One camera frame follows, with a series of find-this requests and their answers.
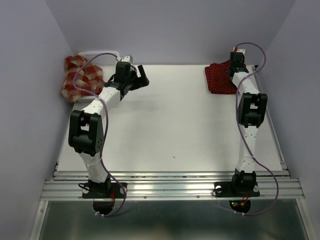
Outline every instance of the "crumpled cloth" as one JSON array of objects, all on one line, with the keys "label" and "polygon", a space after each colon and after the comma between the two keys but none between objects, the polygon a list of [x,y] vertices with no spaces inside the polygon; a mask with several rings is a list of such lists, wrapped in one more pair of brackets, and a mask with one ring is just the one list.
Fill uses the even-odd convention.
[{"label": "crumpled cloth", "polygon": [[[64,60],[64,82],[61,93],[65,99],[74,103],[84,96],[91,96],[89,93],[75,89],[72,81],[77,71],[88,60],[80,55],[68,56]],[[79,73],[75,81],[77,87],[89,90],[99,95],[106,84],[103,80],[103,70],[91,62]]]},{"label": "crumpled cloth", "polygon": [[229,60],[223,63],[212,63],[204,68],[208,90],[212,94],[236,94],[237,87],[227,74]]}]

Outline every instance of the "white basket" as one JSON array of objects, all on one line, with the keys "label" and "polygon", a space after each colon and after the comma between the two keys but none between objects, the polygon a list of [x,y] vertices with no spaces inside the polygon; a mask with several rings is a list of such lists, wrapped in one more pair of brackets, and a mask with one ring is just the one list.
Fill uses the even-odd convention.
[{"label": "white basket", "polygon": [[[119,57],[119,53],[117,51],[83,51],[78,54],[85,57],[87,60],[91,60],[94,56],[102,53],[111,53],[117,55]],[[116,67],[117,61],[116,58],[112,55],[101,55],[96,59],[92,60],[92,64],[97,65],[98,67]]]}]

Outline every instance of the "metal frame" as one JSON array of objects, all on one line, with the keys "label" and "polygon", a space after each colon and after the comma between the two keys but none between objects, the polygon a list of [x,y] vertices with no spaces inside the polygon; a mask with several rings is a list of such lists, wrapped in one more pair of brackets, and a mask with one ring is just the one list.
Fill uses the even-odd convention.
[{"label": "metal frame", "polygon": [[[258,89],[260,85],[256,76]],[[318,239],[306,205],[305,196],[298,179],[291,179],[269,110],[266,110],[274,143],[276,145],[282,170],[274,174],[279,182],[279,199],[296,199],[301,218],[310,240]],[[127,201],[215,201],[235,200],[237,198],[216,198],[213,196],[214,183],[230,181],[234,172],[113,172],[119,181],[128,183]],[[86,171],[56,171],[50,181],[43,186],[39,207],[33,224],[30,239],[40,237],[49,201],[92,201],[83,199],[79,182],[88,179]],[[257,182],[261,196],[257,200],[272,200],[276,194],[276,184],[266,171],[257,172]]]}]

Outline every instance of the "folded cloth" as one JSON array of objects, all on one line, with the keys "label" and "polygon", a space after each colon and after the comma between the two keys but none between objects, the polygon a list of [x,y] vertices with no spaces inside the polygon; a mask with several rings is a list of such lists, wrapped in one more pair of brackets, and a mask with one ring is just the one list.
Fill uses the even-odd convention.
[{"label": "folded cloth", "polygon": [[223,63],[212,63],[204,68],[208,90],[212,94],[236,94],[237,87],[227,74],[229,65],[228,60]]},{"label": "folded cloth", "polygon": [[[68,56],[64,60],[65,78],[61,93],[70,103],[74,103],[81,97],[91,96],[89,93],[75,89],[72,83],[77,71],[87,62],[88,60],[80,55]],[[90,62],[82,71],[80,71],[75,80],[75,84],[81,89],[86,89],[99,95],[105,85],[102,69]]]}]

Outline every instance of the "plaid cloth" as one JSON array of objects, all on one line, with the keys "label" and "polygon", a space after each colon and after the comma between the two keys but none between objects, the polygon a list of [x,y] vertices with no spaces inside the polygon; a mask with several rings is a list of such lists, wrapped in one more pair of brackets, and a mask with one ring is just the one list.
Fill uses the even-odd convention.
[{"label": "plaid cloth", "polygon": [[[78,99],[84,96],[90,96],[89,93],[75,89],[72,81],[77,71],[86,63],[88,60],[80,55],[68,56],[64,60],[64,83],[62,86],[61,93],[65,99],[74,103]],[[103,81],[103,71],[100,67],[93,65],[91,62],[79,73],[75,84],[81,88],[89,90],[99,95],[104,88],[105,82]]]},{"label": "plaid cloth", "polygon": [[204,68],[208,90],[212,94],[236,94],[237,87],[227,74],[229,65],[228,60],[223,63],[212,63]]}]

